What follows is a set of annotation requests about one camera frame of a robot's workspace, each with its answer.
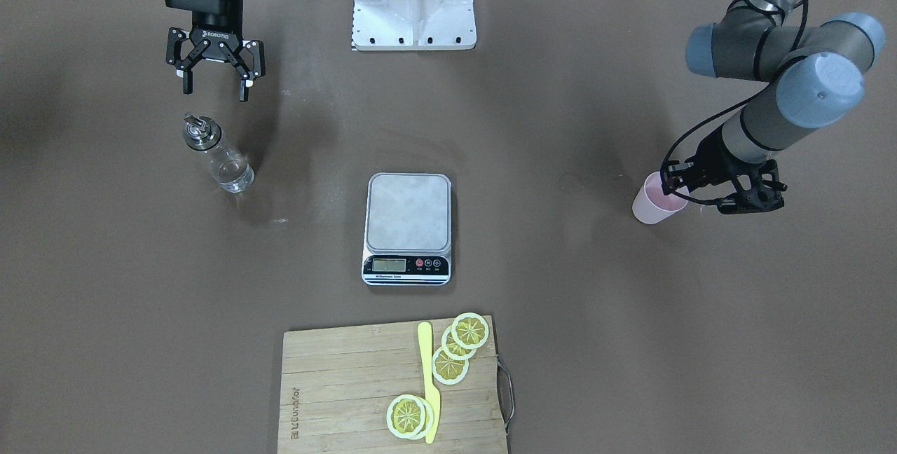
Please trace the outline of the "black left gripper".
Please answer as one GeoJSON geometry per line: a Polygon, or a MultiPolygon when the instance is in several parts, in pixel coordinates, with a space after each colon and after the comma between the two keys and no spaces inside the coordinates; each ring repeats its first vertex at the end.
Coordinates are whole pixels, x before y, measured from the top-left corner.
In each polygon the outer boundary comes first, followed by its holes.
{"type": "Polygon", "coordinates": [[[762,163],[744,163],[727,150],[722,126],[699,143],[697,151],[683,164],[666,161],[661,164],[661,186],[666,195],[685,199],[677,192],[683,186],[689,192],[708,185],[732,183],[734,192],[726,198],[696,200],[697,204],[714,205],[721,214],[771,212],[785,205],[782,193],[787,186],[779,181],[778,164],[773,159],[762,163]]]}

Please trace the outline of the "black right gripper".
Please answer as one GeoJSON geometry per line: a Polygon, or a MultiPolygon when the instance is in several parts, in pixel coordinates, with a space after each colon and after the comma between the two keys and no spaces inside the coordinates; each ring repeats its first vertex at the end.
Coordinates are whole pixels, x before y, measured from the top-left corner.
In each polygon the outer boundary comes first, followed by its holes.
{"type": "Polygon", "coordinates": [[[247,102],[251,80],[266,75],[265,46],[260,40],[246,40],[240,34],[201,27],[186,32],[180,27],[167,30],[166,62],[182,77],[182,91],[193,93],[193,72],[199,61],[227,62],[235,67],[242,81],[238,100],[247,102]]]}

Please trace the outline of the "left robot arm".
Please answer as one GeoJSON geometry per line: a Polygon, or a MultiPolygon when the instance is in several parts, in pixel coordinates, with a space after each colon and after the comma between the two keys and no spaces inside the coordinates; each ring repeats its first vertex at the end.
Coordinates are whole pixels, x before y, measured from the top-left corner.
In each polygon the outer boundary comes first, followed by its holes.
{"type": "Polygon", "coordinates": [[[865,73],[886,43],[882,24],[852,11],[819,27],[788,26],[795,9],[807,14],[809,0],[733,0],[721,21],[693,30],[686,49],[692,73],[766,87],[726,109],[727,121],[691,157],[664,157],[663,193],[689,201],[697,189],[731,183],[730,195],[708,202],[722,214],[779,210],[787,186],[775,155],[861,101],[865,73]]]}

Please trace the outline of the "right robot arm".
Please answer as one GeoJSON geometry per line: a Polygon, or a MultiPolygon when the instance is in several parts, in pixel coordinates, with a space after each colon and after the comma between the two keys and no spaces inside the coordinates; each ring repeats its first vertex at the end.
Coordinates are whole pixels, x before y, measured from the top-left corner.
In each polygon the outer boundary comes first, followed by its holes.
{"type": "Polygon", "coordinates": [[[242,35],[243,0],[165,0],[170,9],[191,11],[189,32],[167,31],[166,62],[183,80],[183,93],[193,91],[193,68],[201,60],[227,62],[240,75],[238,99],[246,102],[256,78],[266,73],[265,48],[242,35]]]}

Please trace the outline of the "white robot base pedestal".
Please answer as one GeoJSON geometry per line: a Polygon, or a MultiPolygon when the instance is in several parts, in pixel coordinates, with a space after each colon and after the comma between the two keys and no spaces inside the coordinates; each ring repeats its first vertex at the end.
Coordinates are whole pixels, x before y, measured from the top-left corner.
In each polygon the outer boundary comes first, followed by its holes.
{"type": "Polygon", "coordinates": [[[358,51],[471,50],[474,0],[353,0],[350,46],[358,51]]]}

